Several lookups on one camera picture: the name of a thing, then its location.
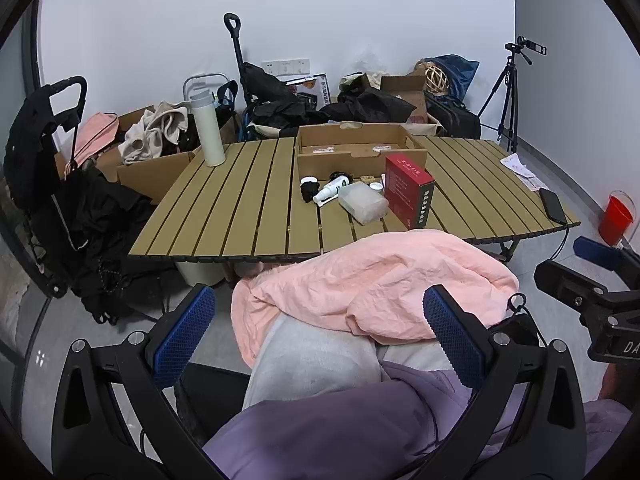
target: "red box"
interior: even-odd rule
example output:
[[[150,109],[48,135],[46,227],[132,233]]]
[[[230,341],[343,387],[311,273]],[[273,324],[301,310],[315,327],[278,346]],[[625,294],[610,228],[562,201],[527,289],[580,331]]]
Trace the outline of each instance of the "red box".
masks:
[[[407,229],[425,227],[435,179],[401,153],[388,155],[385,169],[385,198],[389,200],[389,209]]]

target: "slatted folding table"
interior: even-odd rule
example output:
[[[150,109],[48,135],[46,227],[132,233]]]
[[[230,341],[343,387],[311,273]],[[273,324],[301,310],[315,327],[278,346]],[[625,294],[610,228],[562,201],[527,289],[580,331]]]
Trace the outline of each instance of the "slatted folding table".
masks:
[[[580,224],[565,206],[566,226],[551,221],[540,196],[505,168],[507,153],[488,140],[417,137],[436,179],[427,227],[471,244],[499,243],[509,260],[523,238]],[[300,261],[360,238],[406,228],[389,212],[360,225],[337,200],[305,203],[294,139],[226,147],[224,164],[209,168],[199,152],[178,177],[130,254],[178,262]]]

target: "screw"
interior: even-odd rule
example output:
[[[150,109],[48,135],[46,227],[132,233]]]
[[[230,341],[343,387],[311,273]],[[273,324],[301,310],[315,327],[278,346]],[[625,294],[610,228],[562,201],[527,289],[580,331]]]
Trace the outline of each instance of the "screw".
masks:
[[[144,332],[132,332],[131,334],[129,334],[129,337],[127,337],[127,341],[129,341],[129,343],[131,343],[132,345],[139,345],[144,340],[145,340]]]
[[[507,346],[511,339],[504,332],[496,332],[494,334],[494,341],[500,346]]]
[[[84,341],[82,339],[76,339],[71,343],[71,349],[73,352],[79,352],[84,348]]]
[[[556,349],[556,351],[558,352],[565,352],[566,351],[566,343],[564,341],[560,341],[559,339],[556,339],[553,342],[554,348]]]

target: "black tripod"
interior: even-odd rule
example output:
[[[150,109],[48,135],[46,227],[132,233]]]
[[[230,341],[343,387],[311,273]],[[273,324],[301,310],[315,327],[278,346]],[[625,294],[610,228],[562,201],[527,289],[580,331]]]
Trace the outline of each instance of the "black tripod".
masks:
[[[504,67],[504,70],[502,70],[498,81],[495,82],[494,88],[491,90],[489,97],[482,106],[478,117],[482,115],[482,112],[484,112],[485,108],[498,91],[498,88],[500,88],[500,84],[504,81],[505,85],[507,85],[507,94],[504,98],[502,118],[500,119],[500,125],[498,128],[492,128],[492,130],[496,130],[498,132],[498,142],[500,142],[502,136],[505,136],[507,138],[507,150],[515,153],[518,149],[518,69],[516,68],[515,57],[516,54],[522,54],[525,61],[531,65],[533,62],[527,57],[522,49],[525,47],[530,48],[531,50],[535,50],[537,53],[546,56],[546,47],[534,43],[533,41],[529,41],[527,38],[523,38],[522,36],[518,37],[517,43],[507,43],[504,47],[511,52],[507,57],[507,65]],[[508,128],[506,124],[507,111],[510,112]]]

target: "wicker ball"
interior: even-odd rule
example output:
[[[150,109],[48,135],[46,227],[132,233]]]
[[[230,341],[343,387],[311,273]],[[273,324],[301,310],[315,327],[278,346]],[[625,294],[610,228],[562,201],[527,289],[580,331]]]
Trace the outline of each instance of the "wicker ball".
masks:
[[[425,90],[434,95],[446,95],[449,93],[449,81],[444,71],[433,61],[419,62],[416,68],[424,69],[424,75],[427,77]]]

